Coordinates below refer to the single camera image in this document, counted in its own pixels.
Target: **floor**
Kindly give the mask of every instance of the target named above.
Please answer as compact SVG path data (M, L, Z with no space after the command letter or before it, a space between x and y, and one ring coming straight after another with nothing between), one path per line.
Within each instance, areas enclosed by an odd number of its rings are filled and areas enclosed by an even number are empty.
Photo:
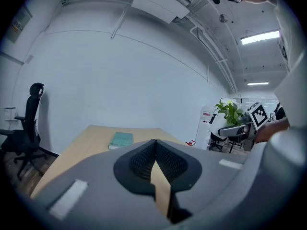
M42 153L43 152L38 151L35 154L38 155ZM4 168L6 170L6 174L11 184L16 190L30 196L34 188L36 187L37 183L41 179L41 176L33 168L33 166L27 164L20 174L22 180L19 181L19 179L17 178L17 172L22 164L22 161L17 161L17 164L15 164L13 160L16 157L17 155L14 152L7 152L3 156L3 163L4 163ZM56 157L47 154L47 159L38 158L33 160L33 162L40 169L42 173L45 173L55 159Z
M223 144L222 152L229 153L230 148L232 144L229 144L228 141L225 141ZM216 147L213 148L213 151L220 152ZM241 156L247 156L250 152L244 151L243 148L240 148L240 146L234 145L232 148L231 154L241 155Z

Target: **green plant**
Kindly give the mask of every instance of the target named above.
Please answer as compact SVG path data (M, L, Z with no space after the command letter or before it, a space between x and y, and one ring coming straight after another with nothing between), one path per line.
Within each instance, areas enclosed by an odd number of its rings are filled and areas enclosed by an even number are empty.
M222 103L222 99L220 99L220 103L215 105L217 109L219 109L219 113L224 113L224 119L227 120L229 125L241 125L241 121L239 117L243 116L243 109L238 108L235 103Z

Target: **chair armrest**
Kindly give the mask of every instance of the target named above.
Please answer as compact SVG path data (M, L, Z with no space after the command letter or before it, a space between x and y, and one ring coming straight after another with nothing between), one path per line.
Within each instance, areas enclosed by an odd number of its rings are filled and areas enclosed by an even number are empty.
M5 129L0 129L0 135L4 136L10 136L14 133L14 130L5 130Z
M16 116L15 119L24 121L24 117Z

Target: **chair headrest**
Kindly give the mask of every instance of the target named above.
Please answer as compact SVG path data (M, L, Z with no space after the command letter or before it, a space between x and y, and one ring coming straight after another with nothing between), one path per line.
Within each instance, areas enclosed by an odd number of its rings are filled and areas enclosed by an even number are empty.
M32 84L32 86L30 87L30 95L38 95L38 96L42 96L43 91L44 91L44 84L42 83L34 83Z

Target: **wooden floor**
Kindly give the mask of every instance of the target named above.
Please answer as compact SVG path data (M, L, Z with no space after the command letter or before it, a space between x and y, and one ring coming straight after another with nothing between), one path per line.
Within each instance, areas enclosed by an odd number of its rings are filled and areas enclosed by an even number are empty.
M35 155L38 154L43 154L43 152L38 151L35 153ZM20 174L22 180L19 181L19 179L17 178L17 172L22 164L22 161L17 161L17 164L15 164L14 158L16 157L17 155L14 152L7 152L3 156L3 163L6 174L11 184L16 190L30 196L37 183L41 179L41 176L39 175L37 170L33 168L32 165L27 164ZM34 159L33 162L42 173L45 173L55 159L56 157L47 154L47 160L42 157Z

